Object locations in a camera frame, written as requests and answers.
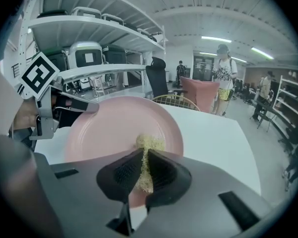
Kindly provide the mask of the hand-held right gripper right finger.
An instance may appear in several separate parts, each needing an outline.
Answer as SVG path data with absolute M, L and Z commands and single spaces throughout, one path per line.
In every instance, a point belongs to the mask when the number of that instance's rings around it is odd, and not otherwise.
M 190 188 L 192 175 L 182 165 L 183 157 L 150 149 L 149 171 L 153 193 L 146 197 L 146 207 L 160 207 L 176 203 Z

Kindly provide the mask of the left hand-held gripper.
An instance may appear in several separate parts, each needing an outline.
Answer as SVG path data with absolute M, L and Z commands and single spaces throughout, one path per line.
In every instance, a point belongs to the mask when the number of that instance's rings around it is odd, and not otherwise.
M 51 139 L 58 128 L 70 127 L 82 115 L 94 115 L 99 104 L 63 91 L 64 80 L 58 76 L 60 70 L 40 52 L 21 74 L 20 82 L 32 94 L 23 100 L 14 118 L 14 130 L 30 129 L 29 140 Z M 69 109 L 51 108 L 51 94 L 71 98 Z

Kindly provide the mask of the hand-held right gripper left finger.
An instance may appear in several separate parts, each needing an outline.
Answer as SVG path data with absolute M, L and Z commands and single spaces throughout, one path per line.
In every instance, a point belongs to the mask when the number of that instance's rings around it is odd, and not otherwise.
M 105 196 L 123 203 L 119 217 L 106 225 L 122 235 L 131 235 L 134 232 L 130 218 L 129 195 L 140 177 L 143 154 L 143 148 L 139 148 L 104 166 L 96 176 L 97 184 Z

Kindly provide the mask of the person's left hand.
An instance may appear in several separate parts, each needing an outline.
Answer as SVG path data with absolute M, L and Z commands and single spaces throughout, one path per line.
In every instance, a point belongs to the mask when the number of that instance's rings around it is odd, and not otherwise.
M 69 109 L 72 105 L 71 98 L 61 94 L 51 94 L 51 108 L 54 112 L 56 109 Z

